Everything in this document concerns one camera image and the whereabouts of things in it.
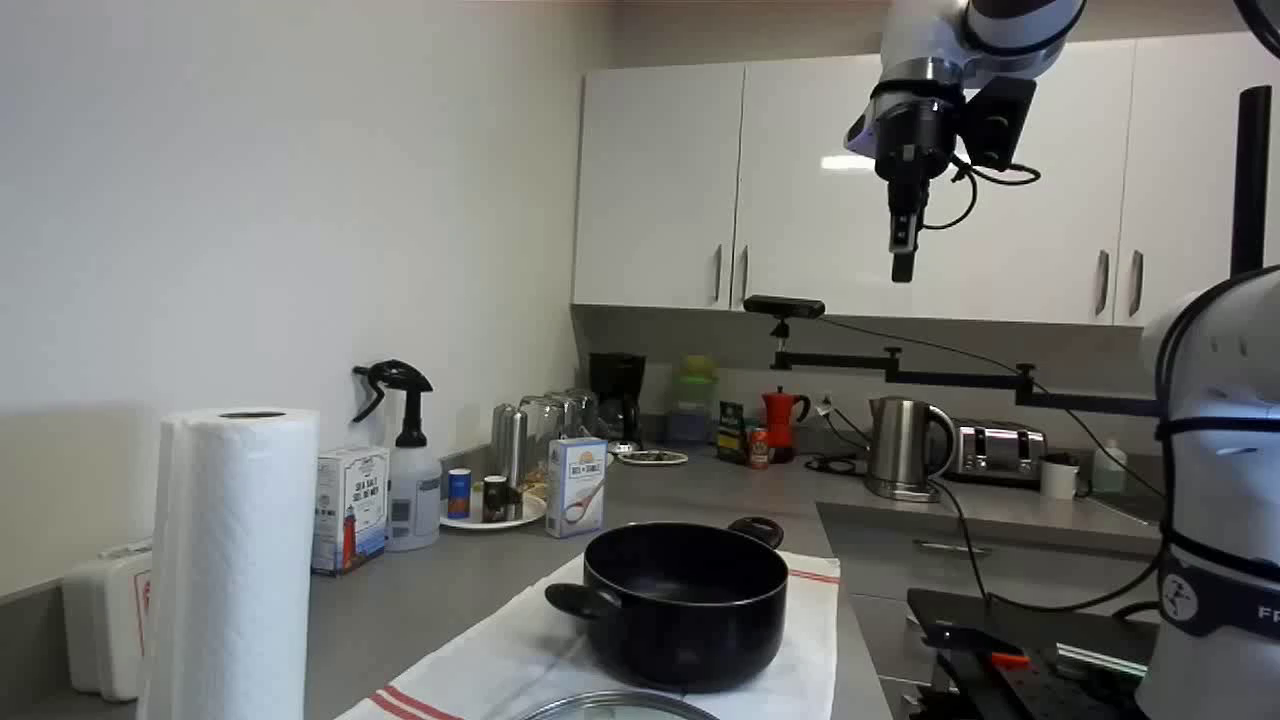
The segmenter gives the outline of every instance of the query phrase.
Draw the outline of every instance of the dish towel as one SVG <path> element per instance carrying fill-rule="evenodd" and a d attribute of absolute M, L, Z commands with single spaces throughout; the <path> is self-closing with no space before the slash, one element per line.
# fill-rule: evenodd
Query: dish towel
<path fill-rule="evenodd" d="M 791 567 L 788 626 L 773 664 L 729 694 L 666 694 L 719 720 L 825 720 L 837 700 L 840 559 L 780 553 Z M 513 597 L 439 651 L 363 695 L 342 720 L 519 720 L 565 695 L 607 695 L 626 683 L 590 659 L 581 622 L 545 602 L 549 584 L 581 584 L 583 559 Z"/>

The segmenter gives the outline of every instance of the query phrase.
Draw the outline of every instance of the cabinet handle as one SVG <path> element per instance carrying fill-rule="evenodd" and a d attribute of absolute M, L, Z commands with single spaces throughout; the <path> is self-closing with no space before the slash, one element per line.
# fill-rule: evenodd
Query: cabinet handle
<path fill-rule="evenodd" d="M 744 306 L 752 298 L 752 250 L 744 250 L 738 272 L 744 272 L 744 290 L 737 300 Z"/>
<path fill-rule="evenodd" d="M 927 556 L 966 556 L 966 546 L 917 542 L 917 553 L 927 553 Z"/>
<path fill-rule="evenodd" d="M 1131 251 L 1131 294 L 1126 294 L 1126 317 L 1143 311 L 1148 298 L 1148 251 Z"/>
<path fill-rule="evenodd" d="M 1107 311 L 1107 298 L 1112 298 L 1112 251 L 1097 251 L 1097 310 L 1091 310 L 1091 317 Z"/>
<path fill-rule="evenodd" d="M 716 269 L 710 306 L 719 306 L 719 283 L 725 283 L 725 246 L 716 250 L 710 269 Z"/>

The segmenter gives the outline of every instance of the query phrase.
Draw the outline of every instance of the mug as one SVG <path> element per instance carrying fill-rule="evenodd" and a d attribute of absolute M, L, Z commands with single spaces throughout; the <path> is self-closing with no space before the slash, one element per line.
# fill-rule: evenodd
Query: mug
<path fill-rule="evenodd" d="M 1075 501 L 1079 497 L 1079 466 L 1042 460 L 1039 466 L 1039 497 L 1046 501 Z"/>

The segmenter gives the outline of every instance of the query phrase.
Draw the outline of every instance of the toaster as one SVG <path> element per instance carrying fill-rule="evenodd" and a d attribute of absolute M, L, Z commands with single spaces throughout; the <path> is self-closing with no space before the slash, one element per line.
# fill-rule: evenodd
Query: toaster
<path fill-rule="evenodd" d="M 1027 424 L 955 421 L 955 481 L 1039 490 L 1046 440 Z"/>

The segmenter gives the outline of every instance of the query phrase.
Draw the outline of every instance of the red object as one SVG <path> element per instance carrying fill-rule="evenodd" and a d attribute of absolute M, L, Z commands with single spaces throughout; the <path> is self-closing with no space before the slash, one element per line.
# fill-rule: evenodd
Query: red object
<path fill-rule="evenodd" d="M 768 434 L 762 434 L 762 428 L 752 428 L 747 460 L 752 460 L 755 470 L 773 466 L 773 444 L 768 444 Z"/>
<path fill-rule="evenodd" d="M 348 511 L 342 516 L 342 567 L 356 565 L 356 516 Z"/>
<path fill-rule="evenodd" d="M 762 428 L 777 460 L 794 458 L 794 421 L 804 415 L 808 415 L 808 395 L 788 395 L 785 387 L 762 395 Z"/>
<path fill-rule="evenodd" d="M 1005 670 L 1005 673 L 1023 673 L 1023 670 L 1030 670 L 1030 658 L 1023 658 L 1023 651 L 993 651 L 993 664 Z"/>

